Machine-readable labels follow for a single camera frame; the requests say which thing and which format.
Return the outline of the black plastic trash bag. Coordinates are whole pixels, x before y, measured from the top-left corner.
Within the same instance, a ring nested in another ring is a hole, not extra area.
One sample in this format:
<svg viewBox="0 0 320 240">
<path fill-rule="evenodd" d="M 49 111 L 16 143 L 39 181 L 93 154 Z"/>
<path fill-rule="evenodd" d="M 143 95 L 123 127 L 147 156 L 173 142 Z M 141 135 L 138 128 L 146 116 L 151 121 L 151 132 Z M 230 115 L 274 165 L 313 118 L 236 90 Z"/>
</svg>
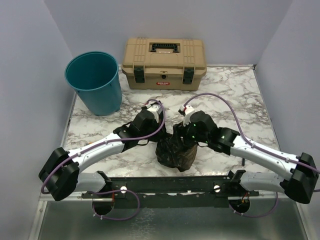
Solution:
<svg viewBox="0 0 320 240">
<path fill-rule="evenodd" d="M 183 123 L 173 126 L 173 134 L 166 132 L 157 142 L 155 154 L 157 161 L 166 167 L 177 168 L 180 172 L 191 168 L 197 155 L 198 145 L 183 139 Z"/>
</svg>

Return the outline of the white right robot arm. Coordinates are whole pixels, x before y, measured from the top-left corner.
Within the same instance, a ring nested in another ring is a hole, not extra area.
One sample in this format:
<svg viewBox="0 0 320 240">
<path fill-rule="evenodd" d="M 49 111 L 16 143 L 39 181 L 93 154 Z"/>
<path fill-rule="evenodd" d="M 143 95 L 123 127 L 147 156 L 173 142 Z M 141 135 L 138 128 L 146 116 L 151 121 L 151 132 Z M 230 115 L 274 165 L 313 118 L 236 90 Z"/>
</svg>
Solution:
<svg viewBox="0 0 320 240">
<path fill-rule="evenodd" d="M 269 173 L 241 173 L 240 178 L 229 184 L 234 195 L 263 190 L 283 193 L 301 204 L 310 203 L 319 179 L 311 155 L 303 152 L 297 156 L 256 143 L 236 130 L 218 127 L 208 114 L 190 106 L 179 112 L 183 115 L 182 138 L 185 141 L 202 143 L 217 153 L 249 160 L 270 170 Z"/>
</svg>

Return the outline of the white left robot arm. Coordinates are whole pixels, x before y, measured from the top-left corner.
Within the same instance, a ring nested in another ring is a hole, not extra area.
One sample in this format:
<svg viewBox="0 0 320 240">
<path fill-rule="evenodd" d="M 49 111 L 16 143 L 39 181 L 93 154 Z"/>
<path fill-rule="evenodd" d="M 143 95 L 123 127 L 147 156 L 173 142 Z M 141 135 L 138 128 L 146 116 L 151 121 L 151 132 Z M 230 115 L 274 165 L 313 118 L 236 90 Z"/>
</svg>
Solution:
<svg viewBox="0 0 320 240">
<path fill-rule="evenodd" d="M 41 193 L 60 201 L 76 191 L 80 174 L 95 163 L 123 153 L 139 145 L 139 141 L 153 141 L 165 123 L 165 111 L 156 104 L 143 107 L 133 121 L 116 128 L 105 138 L 87 146 L 66 151 L 56 148 L 40 170 Z"/>
</svg>

